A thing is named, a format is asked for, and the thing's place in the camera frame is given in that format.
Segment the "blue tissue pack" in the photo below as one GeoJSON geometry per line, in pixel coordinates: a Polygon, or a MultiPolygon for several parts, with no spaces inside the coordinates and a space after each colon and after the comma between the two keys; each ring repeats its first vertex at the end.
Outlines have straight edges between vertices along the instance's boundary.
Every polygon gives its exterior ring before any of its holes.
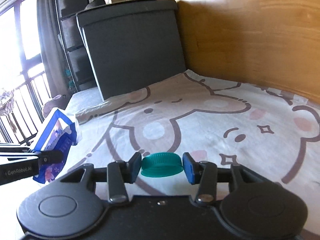
{"type": "Polygon", "coordinates": [[[59,150],[62,160],[57,164],[41,164],[39,174],[33,176],[33,180],[41,184],[54,181],[66,164],[70,148],[80,140],[81,131],[75,116],[54,107],[44,119],[31,149],[44,152],[59,150]]]}

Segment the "teal bottle cap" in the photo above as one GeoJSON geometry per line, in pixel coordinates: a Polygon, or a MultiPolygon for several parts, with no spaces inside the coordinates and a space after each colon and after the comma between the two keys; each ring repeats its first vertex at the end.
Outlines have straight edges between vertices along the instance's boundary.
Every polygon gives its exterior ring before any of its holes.
{"type": "Polygon", "coordinates": [[[174,176],[183,171],[181,158],[176,153],[159,152],[142,159],[141,174],[150,178],[174,176]]]}

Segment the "grey mattress pad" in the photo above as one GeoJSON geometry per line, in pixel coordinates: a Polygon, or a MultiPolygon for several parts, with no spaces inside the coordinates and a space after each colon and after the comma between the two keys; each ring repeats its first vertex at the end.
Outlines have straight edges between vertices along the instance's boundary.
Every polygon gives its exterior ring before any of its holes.
{"type": "Polygon", "coordinates": [[[68,114],[76,114],[85,108],[96,106],[102,101],[98,87],[93,87],[73,94],[65,111],[68,114]]]}

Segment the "black balcony railing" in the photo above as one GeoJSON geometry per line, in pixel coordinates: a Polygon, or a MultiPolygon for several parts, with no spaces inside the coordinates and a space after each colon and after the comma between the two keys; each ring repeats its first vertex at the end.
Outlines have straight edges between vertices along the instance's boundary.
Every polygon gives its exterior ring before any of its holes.
{"type": "Polygon", "coordinates": [[[12,112],[9,116],[1,116],[1,142],[30,145],[44,121],[42,107],[50,97],[44,72],[18,86],[12,112]]]}

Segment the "hanging cloth on railing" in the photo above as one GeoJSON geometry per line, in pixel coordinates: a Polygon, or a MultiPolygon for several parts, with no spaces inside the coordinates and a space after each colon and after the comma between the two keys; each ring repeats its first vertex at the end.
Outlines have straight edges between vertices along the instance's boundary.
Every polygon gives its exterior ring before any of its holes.
{"type": "Polygon", "coordinates": [[[17,128],[15,124],[13,123],[10,115],[14,108],[14,90],[3,90],[1,89],[1,116],[6,116],[9,120],[9,125],[15,134],[17,131],[17,128]]]}

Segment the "cartoon bear bed sheet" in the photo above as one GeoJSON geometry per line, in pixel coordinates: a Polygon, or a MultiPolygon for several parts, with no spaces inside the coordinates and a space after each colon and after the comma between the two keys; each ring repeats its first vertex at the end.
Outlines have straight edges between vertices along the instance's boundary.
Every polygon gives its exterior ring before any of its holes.
{"type": "Polygon", "coordinates": [[[244,165],[294,192],[319,234],[319,105],[301,96],[188,70],[80,110],[81,160],[96,167],[140,152],[185,152],[244,165]]]}

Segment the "grey curtain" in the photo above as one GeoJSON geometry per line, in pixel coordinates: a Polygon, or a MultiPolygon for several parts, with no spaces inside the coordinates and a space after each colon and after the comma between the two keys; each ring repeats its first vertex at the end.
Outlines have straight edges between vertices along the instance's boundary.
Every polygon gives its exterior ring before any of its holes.
{"type": "Polygon", "coordinates": [[[55,0],[37,0],[37,27],[41,58],[52,97],[64,95],[70,98],[66,59],[58,34],[59,26],[55,0]]]}

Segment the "dark grey storage box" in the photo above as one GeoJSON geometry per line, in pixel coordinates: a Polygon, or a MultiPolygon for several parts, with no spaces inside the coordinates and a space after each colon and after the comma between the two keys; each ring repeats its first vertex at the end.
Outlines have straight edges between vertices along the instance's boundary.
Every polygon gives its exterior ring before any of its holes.
{"type": "Polygon", "coordinates": [[[132,0],[76,14],[103,100],[186,70],[175,0],[132,0]]]}

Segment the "dark drawer shelf unit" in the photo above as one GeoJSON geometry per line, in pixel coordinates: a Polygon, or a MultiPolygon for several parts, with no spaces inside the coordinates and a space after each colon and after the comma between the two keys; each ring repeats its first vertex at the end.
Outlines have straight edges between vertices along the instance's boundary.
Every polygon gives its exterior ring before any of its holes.
{"type": "Polygon", "coordinates": [[[86,48],[78,29],[76,13],[85,9],[89,0],[55,0],[62,47],[78,91],[96,86],[86,48]]]}

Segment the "black round container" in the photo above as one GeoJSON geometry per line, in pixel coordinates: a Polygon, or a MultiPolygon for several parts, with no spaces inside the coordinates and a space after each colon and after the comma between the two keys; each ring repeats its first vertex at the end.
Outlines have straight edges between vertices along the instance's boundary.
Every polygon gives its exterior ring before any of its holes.
{"type": "Polygon", "coordinates": [[[85,10],[93,9],[95,7],[103,5],[106,5],[105,0],[93,0],[92,2],[88,3],[88,5],[86,5],[85,10]]]}

